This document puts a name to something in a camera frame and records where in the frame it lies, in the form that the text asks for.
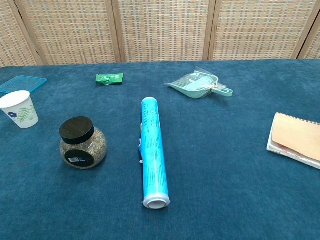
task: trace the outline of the spiral binding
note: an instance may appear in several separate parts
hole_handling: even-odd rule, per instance
[[[305,119],[302,119],[302,118],[299,118],[299,117],[295,117],[295,116],[291,116],[291,115],[288,115],[288,114],[285,114],[285,113],[282,113],[282,112],[279,112],[279,113],[282,114],[282,115],[285,115],[285,116],[287,116],[287,117],[294,118],[294,119],[297,119],[297,120],[306,122],[306,123],[308,123],[308,124],[315,124],[315,125],[320,126],[320,123],[319,123],[319,122],[316,122],[316,121],[305,120]]]

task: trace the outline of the jar label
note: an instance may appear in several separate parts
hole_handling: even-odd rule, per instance
[[[94,158],[89,153],[81,150],[69,150],[64,154],[64,158],[70,164],[81,168],[90,167],[95,163]]]

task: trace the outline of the plastic wrap roll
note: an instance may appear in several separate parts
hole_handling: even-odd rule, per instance
[[[141,103],[141,140],[143,164],[143,205],[161,209],[170,204],[158,102],[146,97]]]

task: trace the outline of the blue plastic lid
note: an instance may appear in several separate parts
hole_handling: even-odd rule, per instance
[[[0,93],[9,94],[20,90],[26,90],[32,93],[40,88],[46,81],[46,78],[16,76],[0,86]]]

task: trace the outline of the woven room divider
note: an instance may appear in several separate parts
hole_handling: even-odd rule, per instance
[[[45,64],[120,62],[110,0],[15,0]]]
[[[0,0],[0,67],[41,64],[13,0]]]
[[[127,62],[202,60],[209,51],[214,0],[113,1]]]
[[[319,0],[216,0],[210,60],[295,59]]]
[[[320,59],[320,12],[298,58]]]

